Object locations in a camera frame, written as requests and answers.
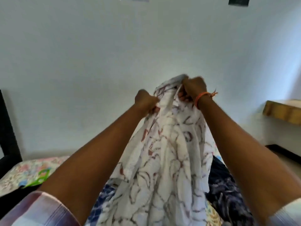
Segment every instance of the person's right arm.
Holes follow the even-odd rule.
[[[179,93],[183,101],[194,101],[206,92],[201,77],[184,79]],[[198,100],[217,148],[237,182],[257,221],[265,224],[281,207],[301,197],[301,181],[265,146],[235,123],[208,96]]]

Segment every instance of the person's left arm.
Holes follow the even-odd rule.
[[[129,110],[67,159],[39,190],[60,200],[83,225],[138,123],[158,112],[158,101],[140,90]]]

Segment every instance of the black bed frame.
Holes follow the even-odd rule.
[[[0,90],[0,146],[4,157],[0,159],[0,178],[14,165],[22,161],[11,120],[9,118],[2,91]]]

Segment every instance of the wooden shelf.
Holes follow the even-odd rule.
[[[267,101],[263,114],[301,126],[301,100]]]

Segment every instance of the dark square on wall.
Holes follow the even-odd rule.
[[[229,5],[248,6],[250,0],[229,0]]]

